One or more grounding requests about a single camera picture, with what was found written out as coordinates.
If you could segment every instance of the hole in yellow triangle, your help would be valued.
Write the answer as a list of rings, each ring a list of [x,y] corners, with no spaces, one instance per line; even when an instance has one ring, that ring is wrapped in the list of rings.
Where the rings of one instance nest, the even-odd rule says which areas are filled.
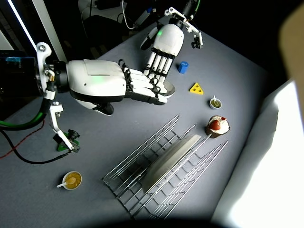
[[[202,90],[202,88],[200,87],[200,85],[197,82],[191,87],[189,92],[194,93],[194,94],[200,94],[200,95],[204,94],[204,91]]]

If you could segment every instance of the small spoon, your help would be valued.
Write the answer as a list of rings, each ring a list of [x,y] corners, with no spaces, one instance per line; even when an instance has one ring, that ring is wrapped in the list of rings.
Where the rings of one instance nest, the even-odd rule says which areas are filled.
[[[67,185],[67,184],[74,184],[75,182],[76,182],[76,178],[75,178],[75,177],[71,177],[71,178],[68,179],[66,182],[57,185],[57,188],[60,188],[60,187],[62,187],[62,186],[64,186],[64,185]]]
[[[218,107],[219,106],[219,103],[217,102],[217,99],[215,98],[215,95],[213,95],[213,101],[214,101],[214,105],[216,106],[216,107]]]

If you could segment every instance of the white frosting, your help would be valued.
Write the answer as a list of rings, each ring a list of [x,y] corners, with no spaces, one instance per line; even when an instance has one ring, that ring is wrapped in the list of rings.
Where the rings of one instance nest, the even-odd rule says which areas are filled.
[[[217,134],[224,134],[227,131],[229,131],[229,124],[227,122],[227,120],[222,120],[221,116],[214,116],[208,123],[208,125],[210,125],[214,120],[218,120],[219,121],[219,125],[220,125],[220,129],[219,130],[213,130],[210,128],[210,130],[214,133]]]

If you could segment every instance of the table surface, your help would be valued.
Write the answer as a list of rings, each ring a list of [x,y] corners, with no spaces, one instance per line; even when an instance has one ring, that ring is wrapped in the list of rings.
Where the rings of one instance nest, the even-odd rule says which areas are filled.
[[[117,62],[122,58],[130,68],[144,69],[151,52],[139,47],[152,27],[100,59]],[[129,219],[101,178],[176,114],[180,114],[177,134],[197,124],[192,132],[205,137],[204,127],[216,114],[229,121],[230,131],[209,139],[202,150],[207,153],[226,140],[229,144],[171,213],[171,217],[211,218],[257,116],[267,73],[207,34],[203,33],[203,39],[203,49],[192,49],[193,36],[185,32],[183,47],[167,78],[174,84],[176,93],[165,105],[124,99],[113,103],[114,114],[108,117],[85,109],[68,93],[58,94],[56,100],[64,107],[59,126],[63,131],[79,132],[81,150],[45,165],[24,163],[13,153],[0,160],[1,226],[90,227]],[[184,75],[177,70],[181,61],[189,63]],[[189,93],[195,82],[201,85],[204,95]],[[213,95],[223,103],[219,110],[209,107]],[[41,98],[34,100],[8,121],[18,124],[30,120],[40,103]],[[8,132],[8,135],[16,144],[32,130]],[[29,160],[51,159],[60,154],[53,136],[46,119],[44,128],[24,141],[18,150]],[[8,150],[8,143],[0,137],[1,154]],[[81,186],[74,191],[57,189],[69,171],[82,174]]]

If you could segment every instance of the dish rack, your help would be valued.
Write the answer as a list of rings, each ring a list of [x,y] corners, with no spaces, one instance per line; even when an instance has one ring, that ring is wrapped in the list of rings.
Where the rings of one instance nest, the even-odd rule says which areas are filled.
[[[185,137],[195,124],[178,136],[174,127],[179,114],[139,146],[125,160],[103,177],[115,197],[133,219],[166,219],[194,183],[220,154],[228,141],[207,154],[199,148],[211,136],[198,141],[153,188],[144,193],[141,179],[146,170],[176,140]]]

